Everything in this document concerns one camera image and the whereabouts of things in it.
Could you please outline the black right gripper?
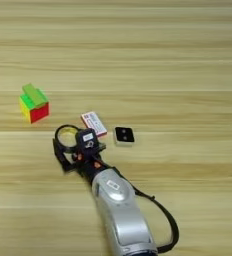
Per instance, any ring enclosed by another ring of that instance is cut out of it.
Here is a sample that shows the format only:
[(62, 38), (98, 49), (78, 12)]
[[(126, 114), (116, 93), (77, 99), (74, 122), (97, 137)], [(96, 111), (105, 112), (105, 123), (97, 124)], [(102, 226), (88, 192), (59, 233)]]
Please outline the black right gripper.
[[(107, 169), (105, 163), (102, 162), (100, 155), (85, 157), (81, 153), (76, 153), (76, 147), (67, 147), (53, 139), (54, 154), (65, 173), (76, 171), (81, 177), (88, 182), (92, 182), (97, 174)], [(99, 143), (98, 150), (106, 149), (105, 143)], [(72, 161), (69, 161), (65, 153), (70, 154)]]

